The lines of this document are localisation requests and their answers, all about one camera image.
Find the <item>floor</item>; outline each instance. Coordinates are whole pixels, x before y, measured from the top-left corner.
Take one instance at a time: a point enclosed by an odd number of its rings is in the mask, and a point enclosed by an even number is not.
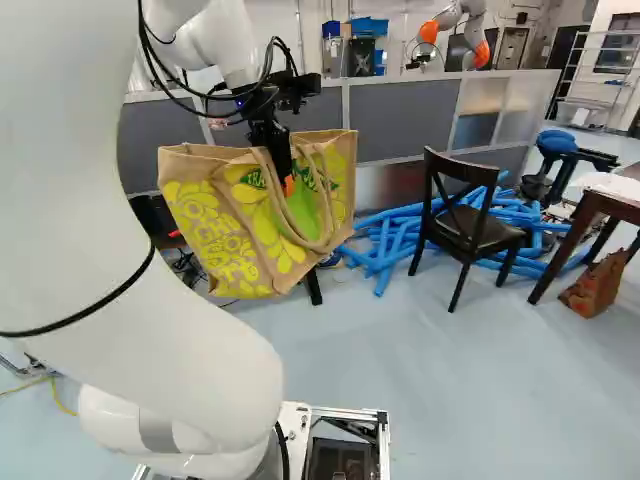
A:
[[[637,140],[572,133],[583,147],[636,161]],[[540,160],[532,151],[527,170]],[[627,246],[635,233],[621,226],[604,251]],[[298,288],[228,310],[280,353],[288,399],[389,410],[393,478],[636,479],[638,262],[625,271],[616,304],[591,321],[555,298],[578,271],[532,307],[532,281],[511,276],[496,289],[496,273],[476,267],[448,314],[459,265],[433,253],[415,278],[398,267],[381,299],[360,272],[333,270],[321,272],[322,307],[310,308]],[[0,390],[18,384],[0,369]],[[61,388],[73,407],[77,387]],[[56,410],[46,384],[0,399],[0,425],[2,478],[128,480],[133,473],[132,463]]]

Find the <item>yellow tote bag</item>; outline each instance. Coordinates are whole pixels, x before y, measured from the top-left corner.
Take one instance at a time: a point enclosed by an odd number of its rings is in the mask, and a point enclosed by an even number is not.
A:
[[[158,185],[212,295],[287,293],[353,234],[357,132],[294,133],[291,145],[289,198],[266,148],[158,150]]]

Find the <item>red object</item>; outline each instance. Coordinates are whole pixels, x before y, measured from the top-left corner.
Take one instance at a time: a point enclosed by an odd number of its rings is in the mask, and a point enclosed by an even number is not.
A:
[[[423,42],[435,45],[440,25],[437,20],[429,20],[420,27],[420,38]]]
[[[482,68],[487,63],[489,63],[489,59],[491,58],[491,50],[489,49],[489,44],[486,40],[476,47],[475,54],[476,58],[473,64],[476,68]]]
[[[293,192],[295,191],[296,191],[296,184],[293,181],[293,176],[288,175],[284,179],[284,196],[290,197],[291,195],[293,195]]]

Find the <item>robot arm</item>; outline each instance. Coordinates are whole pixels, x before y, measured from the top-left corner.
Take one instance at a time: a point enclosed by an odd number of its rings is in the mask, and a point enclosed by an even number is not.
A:
[[[261,58],[242,0],[154,0],[144,16],[153,49],[186,70],[217,65],[229,88],[254,83]]]
[[[204,4],[148,3],[163,55],[253,81],[242,0]],[[264,338],[182,285],[123,194],[116,137],[135,2],[5,10],[0,27],[14,41],[0,45],[11,71],[0,87],[12,92],[0,109],[0,156],[11,159],[0,210],[12,234],[0,242],[15,255],[0,272],[0,336],[86,384],[80,420],[103,444],[175,476],[246,478],[278,418],[282,364]],[[33,111],[48,125],[38,141]]]
[[[464,36],[469,43],[470,50],[463,59],[462,68],[474,70],[485,66],[491,57],[489,44],[482,28],[486,11],[486,0],[454,0],[442,12],[420,27],[416,36],[420,50],[418,60],[420,57],[425,58],[431,55],[438,32],[454,28],[462,15],[466,13],[469,15],[469,19],[466,22]]]

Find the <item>black chair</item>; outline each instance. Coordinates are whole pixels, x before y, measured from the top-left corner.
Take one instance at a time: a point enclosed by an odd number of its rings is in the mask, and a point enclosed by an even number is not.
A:
[[[425,162],[426,185],[420,239],[409,268],[409,276],[416,274],[427,240],[435,243],[461,262],[462,271],[449,305],[449,313],[453,313],[471,264],[480,258],[508,250],[496,281],[496,285],[501,287],[511,271],[526,234],[519,228],[507,225],[497,218],[487,215],[498,183],[499,168],[447,158],[429,147],[425,147]],[[469,185],[449,197],[440,174],[466,182]],[[434,184],[444,201],[444,205],[431,212]],[[465,195],[479,186],[487,187],[482,210],[477,210],[469,205],[456,205]]]

